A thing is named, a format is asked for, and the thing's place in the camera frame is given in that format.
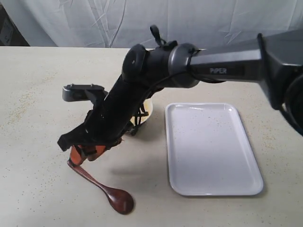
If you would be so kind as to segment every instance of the plastic tray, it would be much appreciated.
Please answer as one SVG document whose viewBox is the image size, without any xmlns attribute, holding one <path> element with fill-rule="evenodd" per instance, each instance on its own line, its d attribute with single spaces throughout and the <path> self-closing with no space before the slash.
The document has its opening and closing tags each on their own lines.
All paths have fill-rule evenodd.
<svg viewBox="0 0 303 227">
<path fill-rule="evenodd" d="M 255 195 L 263 180 L 237 110 L 226 103 L 166 107 L 169 181 L 185 196 Z"/>
</svg>

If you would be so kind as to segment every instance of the beige tabletop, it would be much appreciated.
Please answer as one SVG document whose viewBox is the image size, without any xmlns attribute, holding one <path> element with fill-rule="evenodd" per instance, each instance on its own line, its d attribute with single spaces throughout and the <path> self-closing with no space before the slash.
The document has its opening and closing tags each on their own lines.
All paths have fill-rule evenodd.
<svg viewBox="0 0 303 227">
<path fill-rule="evenodd" d="M 256 84 L 200 83 L 165 89 L 136 137 L 83 167 L 130 192 L 123 216 L 103 192 L 66 164 L 59 136 L 83 122 L 90 102 L 67 103 L 62 86 L 109 90 L 126 49 L 0 47 L 0 222 L 2 227 L 280 227 L 303 223 L 303 138 L 271 109 Z M 226 102 L 243 120 L 265 189 L 254 197 L 186 198 L 168 181 L 164 108 L 173 102 Z"/>
</svg>

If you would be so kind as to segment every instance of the white tray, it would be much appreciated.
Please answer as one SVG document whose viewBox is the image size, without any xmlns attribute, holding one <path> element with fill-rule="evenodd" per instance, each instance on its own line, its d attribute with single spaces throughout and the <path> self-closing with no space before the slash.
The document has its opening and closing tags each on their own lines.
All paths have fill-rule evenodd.
<svg viewBox="0 0 303 227">
<path fill-rule="evenodd" d="M 185 196 L 255 195 L 263 180 L 237 110 L 226 103 L 166 107 L 169 181 Z"/>
</svg>

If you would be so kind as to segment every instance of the wooden spoon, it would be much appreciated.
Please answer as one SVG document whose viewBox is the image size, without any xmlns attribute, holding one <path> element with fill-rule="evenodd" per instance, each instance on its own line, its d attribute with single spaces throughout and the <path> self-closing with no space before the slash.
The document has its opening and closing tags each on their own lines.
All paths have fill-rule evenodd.
<svg viewBox="0 0 303 227">
<path fill-rule="evenodd" d="M 70 160 L 67 161 L 67 164 L 80 176 L 84 177 L 86 180 L 100 188 L 105 193 L 109 204 L 114 208 L 115 211 L 120 214 L 129 214 L 132 212 L 134 209 L 134 199 L 128 192 L 117 188 L 110 188 L 99 183 L 82 167 L 73 166 Z"/>
</svg>

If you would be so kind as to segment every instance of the robotic arm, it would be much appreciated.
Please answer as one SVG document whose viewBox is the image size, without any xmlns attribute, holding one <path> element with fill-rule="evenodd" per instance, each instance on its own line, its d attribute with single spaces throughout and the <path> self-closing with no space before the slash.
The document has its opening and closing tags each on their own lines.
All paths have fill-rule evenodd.
<svg viewBox="0 0 303 227">
<path fill-rule="evenodd" d="M 259 83 L 271 106 L 303 135 L 303 30 L 209 50 L 192 44 L 166 42 L 151 26 L 158 47 L 147 51 L 137 44 L 127 53 L 122 74 L 109 92 L 97 85 L 68 85 L 65 101 L 90 100 L 93 109 L 81 125 L 62 135 L 63 151 L 72 147 L 71 161 L 79 166 L 118 145 L 130 119 L 145 99 L 165 87 L 191 88 L 199 81 Z"/>
</svg>

